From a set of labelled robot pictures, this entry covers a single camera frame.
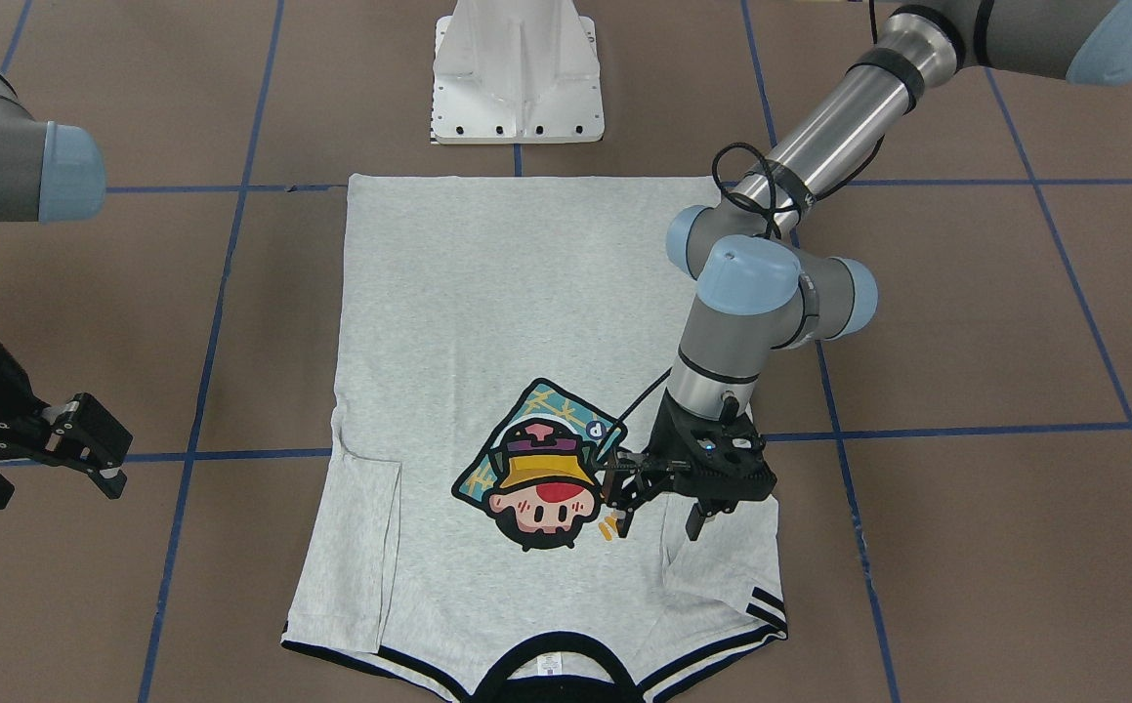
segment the clothing tag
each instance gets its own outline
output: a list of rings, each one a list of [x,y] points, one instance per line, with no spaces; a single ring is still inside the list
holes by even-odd
[[[535,665],[539,666],[539,676],[556,677],[561,672],[560,651],[549,651],[547,654],[535,657]]]

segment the white plastic bracket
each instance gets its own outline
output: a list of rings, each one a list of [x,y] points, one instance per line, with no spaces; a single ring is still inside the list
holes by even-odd
[[[604,134],[595,24],[572,0],[458,0],[436,23],[431,142],[565,144]]]

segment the light blue joint cap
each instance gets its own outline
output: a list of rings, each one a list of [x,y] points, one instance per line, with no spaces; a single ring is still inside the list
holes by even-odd
[[[105,163],[92,135],[77,126],[48,123],[40,166],[40,221],[87,220],[105,202]]]
[[[1065,76],[1070,83],[1122,85],[1132,82],[1132,0],[1121,0],[1091,32]]]
[[[840,338],[843,335],[859,332],[869,324],[869,320],[874,319],[874,312],[878,311],[878,282],[874,280],[874,275],[869,273],[869,268],[866,268],[865,264],[855,262],[855,259],[831,258],[847,266],[848,274],[851,276],[851,317],[848,317],[848,324],[843,327],[843,332],[831,337]]]
[[[687,237],[692,234],[692,225],[695,218],[704,212],[704,205],[692,205],[691,208],[683,209],[674,222],[669,223],[669,231],[666,232],[666,255],[675,266],[686,275],[692,275],[692,268],[687,267]]]
[[[713,245],[695,293],[705,306],[728,316],[763,316],[792,299],[799,274],[799,259],[783,246],[731,234]]]

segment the cartoon graphic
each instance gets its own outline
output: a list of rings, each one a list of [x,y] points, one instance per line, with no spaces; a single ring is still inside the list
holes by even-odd
[[[586,401],[534,379],[453,485],[453,495],[483,511],[524,551],[573,548],[583,525],[601,512],[592,466],[624,435],[623,426]]]

